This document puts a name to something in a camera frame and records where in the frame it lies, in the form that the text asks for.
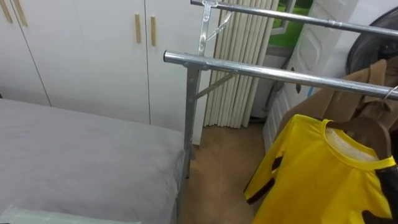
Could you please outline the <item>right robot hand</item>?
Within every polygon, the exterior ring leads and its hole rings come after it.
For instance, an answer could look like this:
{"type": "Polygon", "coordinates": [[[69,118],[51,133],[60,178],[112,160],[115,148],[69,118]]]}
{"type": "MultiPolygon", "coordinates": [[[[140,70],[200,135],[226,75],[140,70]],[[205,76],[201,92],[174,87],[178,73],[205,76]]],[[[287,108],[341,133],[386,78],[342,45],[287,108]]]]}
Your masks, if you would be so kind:
{"type": "Polygon", "coordinates": [[[392,219],[397,222],[397,165],[376,170],[376,176],[387,198],[392,219]]]}

